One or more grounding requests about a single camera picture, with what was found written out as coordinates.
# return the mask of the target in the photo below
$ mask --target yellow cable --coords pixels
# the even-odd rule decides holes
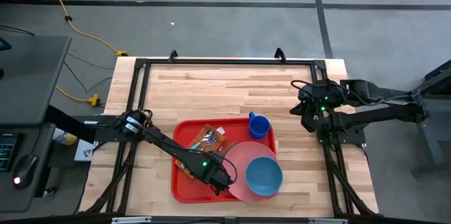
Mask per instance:
[[[75,101],[89,101],[88,99],[80,99],[80,98],[77,98],[77,97],[73,97],[73,96],[71,96],[70,94],[66,93],[64,90],[62,90],[62,89],[61,89],[60,87],[58,87],[58,86],[55,86],[55,88],[56,88],[57,90],[59,90],[59,91],[60,91],[62,94],[64,94],[65,96],[71,98],[72,100],[75,100]]]
[[[64,6],[63,1],[62,1],[62,0],[59,0],[59,3],[60,3],[61,6],[63,7],[64,14],[65,14],[66,16],[69,16],[69,17],[70,17],[70,15],[69,15],[69,13],[68,13],[68,10],[67,10],[66,7]],[[105,41],[104,41],[103,39],[101,39],[101,38],[95,37],[95,36],[93,36],[93,35],[87,34],[86,32],[83,32],[83,31],[78,30],[78,29],[72,24],[72,20],[67,20],[67,21],[68,21],[68,23],[70,24],[70,26],[71,26],[77,33],[82,34],[82,35],[84,35],[84,36],[86,36],[86,37],[91,37],[92,39],[95,39],[95,40],[97,40],[97,41],[99,41],[99,42],[104,43],[104,44],[107,45],[110,49],[112,49],[112,50],[116,53],[117,56],[124,56],[124,55],[127,54],[127,51],[119,51],[119,50],[117,50],[117,49],[114,49],[109,43],[105,42]]]

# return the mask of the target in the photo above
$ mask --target blue mug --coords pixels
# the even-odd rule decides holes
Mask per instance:
[[[265,137],[271,124],[269,120],[263,116],[256,116],[254,112],[249,113],[249,133],[255,139]]]

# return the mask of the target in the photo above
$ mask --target black floor stripe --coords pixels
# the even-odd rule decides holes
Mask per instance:
[[[234,7],[234,8],[316,8],[315,3],[272,2],[196,2],[196,1],[95,1],[64,0],[66,6],[162,6],[162,7]],[[0,4],[59,5],[58,0],[23,0],[11,3],[0,0]]]
[[[326,17],[324,16],[324,9],[322,7],[322,0],[315,0],[316,12],[318,13],[319,31],[323,40],[324,56],[326,58],[333,58],[332,47],[330,46],[329,34],[327,31]]]
[[[430,10],[447,11],[451,5],[395,5],[395,4],[322,4],[324,9],[345,10]]]
[[[196,2],[196,1],[99,1],[64,0],[67,6],[161,6],[161,7],[241,7],[241,8],[316,8],[317,3],[285,2]],[[24,0],[10,2],[0,0],[0,4],[59,5],[58,0]],[[425,10],[451,11],[451,5],[396,5],[396,4],[319,4],[324,9],[343,10]]]

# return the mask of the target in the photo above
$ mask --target blue bowl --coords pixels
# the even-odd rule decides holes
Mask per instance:
[[[271,196],[282,185],[282,169],[276,160],[260,156],[249,162],[246,168],[247,186],[257,195]]]

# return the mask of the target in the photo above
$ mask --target keyboard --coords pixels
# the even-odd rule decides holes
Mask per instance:
[[[10,172],[18,150],[18,143],[23,138],[21,133],[0,134],[0,172]]]

